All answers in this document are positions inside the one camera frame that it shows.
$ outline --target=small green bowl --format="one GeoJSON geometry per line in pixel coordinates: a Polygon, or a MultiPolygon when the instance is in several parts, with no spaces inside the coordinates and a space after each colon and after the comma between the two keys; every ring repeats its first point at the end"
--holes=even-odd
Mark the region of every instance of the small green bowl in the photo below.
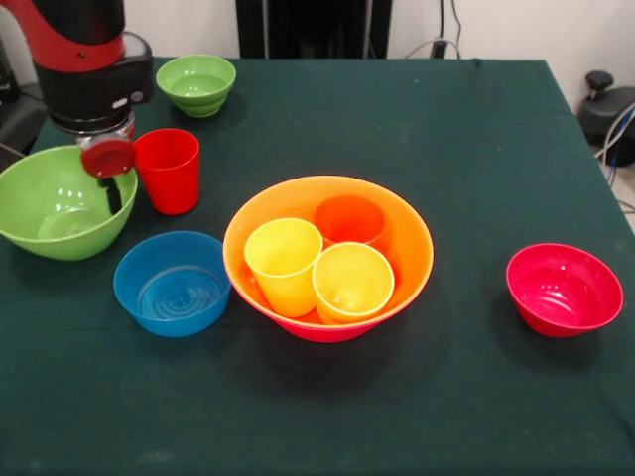
{"type": "Polygon", "coordinates": [[[175,106],[191,117],[216,114],[236,79],[227,59],[190,55],[166,62],[157,71],[157,84],[175,106]]]}

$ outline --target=yellow cup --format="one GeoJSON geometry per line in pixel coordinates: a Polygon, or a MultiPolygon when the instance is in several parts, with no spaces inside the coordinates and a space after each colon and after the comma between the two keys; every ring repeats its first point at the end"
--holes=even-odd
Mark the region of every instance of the yellow cup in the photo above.
{"type": "Polygon", "coordinates": [[[312,271],[321,252],[318,229],[300,218],[261,225],[245,244],[245,261],[271,308],[300,317],[316,307],[312,271]]]}
{"type": "Polygon", "coordinates": [[[325,324],[347,324],[377,315],[395,290],[388,260],[361,243],[340,243],[324,251],[313,273],[317,313],[325,324]]]}

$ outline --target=white wall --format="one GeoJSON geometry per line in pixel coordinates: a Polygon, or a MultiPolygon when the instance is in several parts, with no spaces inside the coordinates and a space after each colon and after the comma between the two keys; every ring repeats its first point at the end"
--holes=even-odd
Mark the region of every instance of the white wall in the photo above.
{"type": "MultiPolygon", "coordinates": [[[[454,38],[449,1],[446,35],[454,38]]],[[[591,69],[635,84],[635,0],[456,0],[465,58],[546,59],[572,108],[585,96],[591,69]]],[[[234,0],[125,0],[126,28],[158,56],[239,56],[234,0]]],[[[394,0],[390,58],[402,58],[439,32],[438,0],[394,0]]],[[[0,9],[0,34],[18,80],[35,79],[15,20],[0,9]]],[[[429,49],[418,55],[426,57],[429,49]]]]}
{"type": "MultiPolygon", "coordinates": [[[[125,0],[124,5],[126,30],[148,41],[156,56],[240,56],[234,0],[125,0]]],[[[18,82],[35,81],[24,35],[2,8],[0,35],[18,82]]]]}
{"type": "MultiPolygon", "coordinates": [[[[439,34],[438,0],[393,5],[390,58],[439,34]]],[[[456,6],[464,58],[547,60],[573,109],[586,95],[583,78],[591,69],[610,71],[616,84],[635,84],[635,0],[456,0],[456,6]]],[[[455,32],[446,0],[445,35],[454,39],[455,32]]],[[[429,55],[425,48],[415,57],[429,55]]]]}

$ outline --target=table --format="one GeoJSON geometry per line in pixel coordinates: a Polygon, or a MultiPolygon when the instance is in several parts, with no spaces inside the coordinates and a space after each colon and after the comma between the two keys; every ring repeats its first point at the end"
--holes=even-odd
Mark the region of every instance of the table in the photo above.
{"type": "MultiPolygon", "coordinates": [[[[159,91],[137,108],[139,133],[199,137],[192,213],[160,216],[140,190],[122,235],[80,263],[0,243],[0,472],[633,474],[635,239],[547,65],[234,63],[217,117],[187,118],[159,91]],[[399,316],[320,345],[236,295],[177,340],[120,308],[112,275],[137,242],[222,238],[257,191],[314,174],[378,182],[430,226],[432,277],[399,316]],[[552,340],[522,322],[505,266],[540,241],[614,269],[626,306],[613,324],[552,340]]],[[[69,140],[47,124],[36,148],[69,140]]]]}

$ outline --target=large green bowl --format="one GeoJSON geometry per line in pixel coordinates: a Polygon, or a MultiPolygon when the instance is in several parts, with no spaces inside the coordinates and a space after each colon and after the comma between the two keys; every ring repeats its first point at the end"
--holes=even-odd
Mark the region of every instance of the large green bowl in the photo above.
{"type": "Polygon", "coordinates": [[[118,176],[122,207],[110,212],[106,189],[81,165],[79,147],[46,149],[0,174],[0,234],[37,255],[76,261],[107,248],[121,232],[137,174],[118,176]]]}

